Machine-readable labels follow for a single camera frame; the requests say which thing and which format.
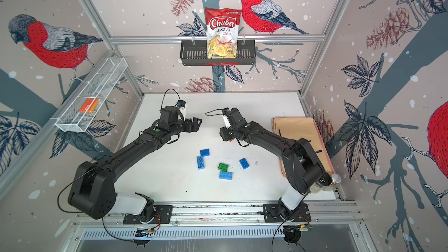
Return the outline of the light blue long lego brick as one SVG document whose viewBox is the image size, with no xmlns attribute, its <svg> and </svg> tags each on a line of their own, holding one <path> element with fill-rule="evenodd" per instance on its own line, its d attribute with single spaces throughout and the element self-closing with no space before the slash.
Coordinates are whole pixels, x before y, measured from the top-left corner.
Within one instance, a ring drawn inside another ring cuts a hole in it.
<svg viewBox="0 0 448 252">
<path fill-rule="evenodd" d="M 220 171 L 219 172 L 219 178 L 222 180 L 232 180 L 233 179 L 233 173 L 229 171 Z"/>
</svg>

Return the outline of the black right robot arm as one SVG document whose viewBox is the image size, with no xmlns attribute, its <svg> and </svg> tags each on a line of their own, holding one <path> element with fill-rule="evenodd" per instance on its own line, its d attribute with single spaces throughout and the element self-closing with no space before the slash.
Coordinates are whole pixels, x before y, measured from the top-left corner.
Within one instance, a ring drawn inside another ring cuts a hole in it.
<svg viewBox="0 0 448 252">
<path fill-rule="evenodd" d="M 223 141 L 237 140 L 241 147 L 255 145 L 282 160 L 289 186 L 278 201 L 278 210 L 283 220 L 294 219 L 311 186 L 326 173 L 309 140 L 276 135 L 257 122 L 246 121 L 235 107 L 221 112 L 226 122 L 219 132 Z"/>
</svg>

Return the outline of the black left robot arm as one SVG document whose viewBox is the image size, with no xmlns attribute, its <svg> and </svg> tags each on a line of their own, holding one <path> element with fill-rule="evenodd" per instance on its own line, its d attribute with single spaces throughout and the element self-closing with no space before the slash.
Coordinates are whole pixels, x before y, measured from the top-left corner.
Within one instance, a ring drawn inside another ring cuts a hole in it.
<svg viewBox="0 0 448 252">
<path fill-rule="evenodd" d="M 147 155 L 173 143 L 173 136 L 198 132 L 201 124 L 202 119 L 184 118 L 176 106 L 162 108 L 160 118 L 141 131 L 136 140 L 107 159 L 95 163 L 86 161 L 78 166 L 68 203 L 93 219 L 105 217 L 125 197 L 114 186 L 121 175 Z"/>
</svg>

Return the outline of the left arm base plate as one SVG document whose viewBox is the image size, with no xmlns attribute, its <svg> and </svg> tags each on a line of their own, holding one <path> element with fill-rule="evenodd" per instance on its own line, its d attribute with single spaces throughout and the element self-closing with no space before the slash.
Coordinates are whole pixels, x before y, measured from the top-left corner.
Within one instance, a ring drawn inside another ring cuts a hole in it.
<svg viewBox="0 0 448 252">
<path fill-rule="evenodd" d="M 150 205 L 139 215 L 126 214 L 123 219 L 124 225 L 164 225 L 169 224 L 172 216 L 172 205 Z"/>
</svg>

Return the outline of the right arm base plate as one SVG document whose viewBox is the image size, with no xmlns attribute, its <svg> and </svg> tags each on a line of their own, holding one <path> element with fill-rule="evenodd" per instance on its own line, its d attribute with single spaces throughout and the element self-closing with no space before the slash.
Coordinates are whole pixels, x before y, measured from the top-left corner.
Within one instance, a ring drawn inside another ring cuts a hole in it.
<svg viewBox="0 0 448 252">
<path fill-rule="evenodd" d="M 311 221 L 309 207 L 305 203 L 301 203 L 294 210 L 289 210 L 279 203 L 263 204 L 262 213 L 266 223 L 283 221 L 309 223 Z"/>
</svg>

